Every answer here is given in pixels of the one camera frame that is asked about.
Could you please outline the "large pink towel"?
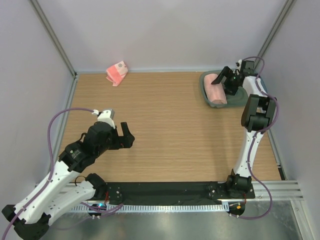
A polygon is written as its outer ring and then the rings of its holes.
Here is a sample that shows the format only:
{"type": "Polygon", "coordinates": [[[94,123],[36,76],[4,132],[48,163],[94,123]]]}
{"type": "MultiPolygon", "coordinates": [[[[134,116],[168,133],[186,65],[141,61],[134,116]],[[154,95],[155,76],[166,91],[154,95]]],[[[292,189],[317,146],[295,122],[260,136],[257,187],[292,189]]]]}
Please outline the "large pink towel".
{"type": "Polygon", "coordinates": [[[210,73],[204,76],[204,90],[210,103],[213,104],[227,104],[227,98],[223,89],[223,85],[211,84],[218,75],[210,73]]]}

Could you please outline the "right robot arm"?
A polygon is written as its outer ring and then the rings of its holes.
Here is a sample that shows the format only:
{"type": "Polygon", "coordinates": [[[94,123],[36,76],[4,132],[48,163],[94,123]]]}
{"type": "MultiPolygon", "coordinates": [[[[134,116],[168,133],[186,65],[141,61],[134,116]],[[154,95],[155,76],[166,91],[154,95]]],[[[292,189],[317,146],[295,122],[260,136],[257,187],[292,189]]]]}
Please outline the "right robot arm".
{"type": "Polygon", "coordinates": [[[244,141],[235,167],[225,183],[225,192],[230,198],[241,198],[253,192],[253,164],[258,146],[264,133],[271,128],[279,115],[277,99],[269,95],[263,87],[259,73],[255,73],[253,57],[247,57],[236,63],[236,69],[225,66],[210,83],[221,85],[226,95],[235,95],[243,88],[248,99],[241,116],[244,127],[244,141]]]}

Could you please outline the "small pink cloth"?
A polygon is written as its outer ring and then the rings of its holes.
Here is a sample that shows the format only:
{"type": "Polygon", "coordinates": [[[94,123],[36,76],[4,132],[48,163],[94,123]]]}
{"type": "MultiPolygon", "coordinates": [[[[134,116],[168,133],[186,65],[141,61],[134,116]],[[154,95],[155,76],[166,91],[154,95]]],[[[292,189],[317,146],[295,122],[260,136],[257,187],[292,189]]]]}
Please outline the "small pink cloth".
{"type": "Polygon", "coordinates": [[[106,69],[106,79],[112,82],[113,87],[117,87],[128,73],[128,68],[124,61],[120,61],[106,69]]]}

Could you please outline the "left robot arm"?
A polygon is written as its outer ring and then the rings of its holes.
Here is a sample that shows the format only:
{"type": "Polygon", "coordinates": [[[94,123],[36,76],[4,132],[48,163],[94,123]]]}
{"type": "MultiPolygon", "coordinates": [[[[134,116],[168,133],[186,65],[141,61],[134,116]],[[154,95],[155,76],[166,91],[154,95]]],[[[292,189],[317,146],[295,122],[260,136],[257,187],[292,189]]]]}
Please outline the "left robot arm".
{"type": "Polygon", "coordinates": [[[21,202],[8,204],[2,214],[23,240],[39,240],[50,225],[66,210],[82,201],[101,200],[108,191],[106,182],[96,173],[89,174],[74,190],[57,194],[107,150],[128,149],[135,137],[128,124],[121,122],[123,135],[106,122],[95,122],[79,140],[68,144],[58,161],[40,184],[21,202]]]}

